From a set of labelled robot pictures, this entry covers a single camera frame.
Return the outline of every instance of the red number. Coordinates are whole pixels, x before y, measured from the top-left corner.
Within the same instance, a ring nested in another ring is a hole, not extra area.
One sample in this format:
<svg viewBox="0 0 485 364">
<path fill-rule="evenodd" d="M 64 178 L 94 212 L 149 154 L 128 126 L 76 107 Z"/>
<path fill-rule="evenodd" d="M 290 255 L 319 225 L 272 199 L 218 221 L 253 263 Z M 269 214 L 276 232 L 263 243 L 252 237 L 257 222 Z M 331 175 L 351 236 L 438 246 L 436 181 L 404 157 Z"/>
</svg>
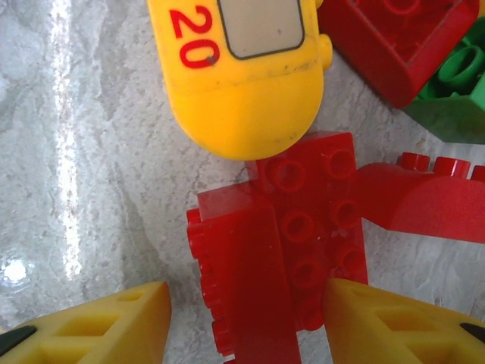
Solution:
<svg viewBox="0 0 485 364">
<path fill-rule="evenodd" d="M 199 48 L 212 49 L 212 55 L 198 61 L 190 61 L 187 58 L 187 53 Z M 188 68 L 204 68 L 213 66 L 219 60 L 220 56 L 221 53 L 219 52 L 219 47 L 215 42 L 209 39 L 193 40 L 192 42 L 188 42 L 187 44 L 183 45 L 183 47 L 180 49 L 180 60 L 182 61 L 183 65 Z"/>
<path fill-rule="evenodd" d="M 194 24 L 185 14 L 178 10 L 170 10 L 170 16 L 172 18 L 172 24 L 174 25 L 175 36 L 177 38 L 182 38 L 182 29 L 180 28 L 180 23 L 185 23 L 191 30 L 197 34 L 207 33 L 212 27 L 212 16 L 211 12 L 205 6 L 196 6 L 197 14 L 202 14 L 205 16 L 205 22 L 202 25 Z"/>
</svg>

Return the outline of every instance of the marble floor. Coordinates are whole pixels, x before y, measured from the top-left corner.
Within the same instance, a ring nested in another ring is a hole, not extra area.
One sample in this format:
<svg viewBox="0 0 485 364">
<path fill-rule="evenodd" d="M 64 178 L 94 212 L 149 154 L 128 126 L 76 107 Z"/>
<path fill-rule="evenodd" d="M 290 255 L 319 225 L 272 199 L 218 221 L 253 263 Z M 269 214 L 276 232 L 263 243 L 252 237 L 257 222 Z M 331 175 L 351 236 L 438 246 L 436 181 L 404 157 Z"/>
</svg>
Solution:
<svg viewBox="0 0 485 364">
<path fill-rule="evenodd" d="M 485 163 L 384 105 L 338 56 L 314 130 L 354 134 L 358 164 L 402 151 Z M 0 0 L 0 326 L 168 281 L 165 363 L 220 363 L 185 234 L 196 194 L 245 180 L 177 126 L 144 0 Z M 373 285 L 485 319 L 485 246 L 365 222 Z M 331 363 L 323 330 L 304 363 Z"/>
</svg>

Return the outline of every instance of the yellow toy piece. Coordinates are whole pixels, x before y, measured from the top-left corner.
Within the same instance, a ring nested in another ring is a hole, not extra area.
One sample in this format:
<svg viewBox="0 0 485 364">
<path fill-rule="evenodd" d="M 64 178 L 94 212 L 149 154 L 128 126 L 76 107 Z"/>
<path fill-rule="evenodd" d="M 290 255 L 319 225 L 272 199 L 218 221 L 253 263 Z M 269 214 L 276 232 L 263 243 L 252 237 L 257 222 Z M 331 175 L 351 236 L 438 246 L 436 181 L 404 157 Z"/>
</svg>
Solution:
<svg viewBox="0 0 485 364">
<path fill-rule="evenodd" d="M 144 284 L 26 322 L 0 364 L 160 364 L 170 320 L 167 284 Z"/>
<path fill-rule="evenodd" d="M 175 118 L 224 158 L 276 155 L 320 107 L 332 45 L 321 0 L 148 0 Z"/>
<path fill-rule="evenodd" d="M 341 279 L 328 281 L 324 317 L 334 364 L 484 364 L 475 318 Z"/>
</svg>

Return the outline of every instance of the red plastic brick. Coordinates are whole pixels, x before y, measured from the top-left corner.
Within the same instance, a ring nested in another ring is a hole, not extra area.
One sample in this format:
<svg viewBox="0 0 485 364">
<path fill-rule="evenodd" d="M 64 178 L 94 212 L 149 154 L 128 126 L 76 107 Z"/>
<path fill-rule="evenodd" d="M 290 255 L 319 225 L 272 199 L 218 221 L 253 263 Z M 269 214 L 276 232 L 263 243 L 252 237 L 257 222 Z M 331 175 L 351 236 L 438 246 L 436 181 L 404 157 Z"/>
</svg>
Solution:
<svg viewBox="0 0 485 364">
<path fill-rule="evenodd" d="M 187 217 L 219 353 L 237 364 L 301 363 L 273 206 L 239 184 L 199 194 Z"/>
<path fill-rule="evenodd" d="M 315 133 L 247 166 L 249 182 L 200 193 L 187 212 L 202 295 L 220 353 L 299 362 L 296 332 L 324 323 L 327 279 L 368 282 L 352 135 Z"/>
<path fill-rule="evenodd" d="M 412 160 L 427 161 L 424 164 Z M 373 163 L 357 171 L 362 217 L 392 231 L 485 243 L 485 167 L 404 153 L 400 165 Z"/>
<path fill-rule="evenodd" d="M 314 133 L 284 153 L 246 163 L 251 185 L 275 208 L 296 328 L 316 330 L 328 278 L 368 282 L 361 218 L 351 181 L 350 133 Z"/>
<path fill-rule="evenodd" d="M 478 0 L 325 0 L 322 33 L 395 108 L 418 95 L 478 16 Z"/>
</svg>

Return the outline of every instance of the toy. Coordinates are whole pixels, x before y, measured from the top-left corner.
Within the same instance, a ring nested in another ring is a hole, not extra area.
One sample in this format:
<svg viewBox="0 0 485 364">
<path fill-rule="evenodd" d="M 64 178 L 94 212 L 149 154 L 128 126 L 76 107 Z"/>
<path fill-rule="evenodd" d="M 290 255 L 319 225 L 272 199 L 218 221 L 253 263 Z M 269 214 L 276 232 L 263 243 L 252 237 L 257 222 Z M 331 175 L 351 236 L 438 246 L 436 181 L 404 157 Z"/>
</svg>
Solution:
<svg viewBox="0 0 485 364">
<path fill-rule="evenodd" d="M 149 10 L 172 110 L 196 143 L 254 160 L 307 131 L 332 58 L 315 0 L 149 0 Z"/>
<path fill-rule="evenodd" d="M 485 144 L 485 17 L 405 112 L 445 142 Z"/>
<path fill-rule="evenodd" d="M 485 243 L 485 166 L 403 153 L 399 165 L 372 163 L 357 171 L 362 217 L 382 228 Z"/>
<path fill-rule="evenodd" d="M 159 364 L 171 319 L 165 283 L 148 283 L 0 335 L 0 364 Z"/>
<path fill-rule="evenodd" d="M 325 0 L 322 32 L 395 108 L 409 105 L 478 15 L 478 0 Z"/>
<path fill-rule="evenodd" d="M 187 213 L 202 294 L 220 353 L 298 363 L 295 332 L 324 323 L 325 281 L 368 281 L 352 135 L 310 134 L 247 165 L 249 182 L 200 193 Z"/>
<path fill-rule="evenodd" d="M 485 326 L 458 312 L 341 279 L 327 282 L 323 307 L 334 364 L 481 364 L 485 358 Z"/>
</svg>

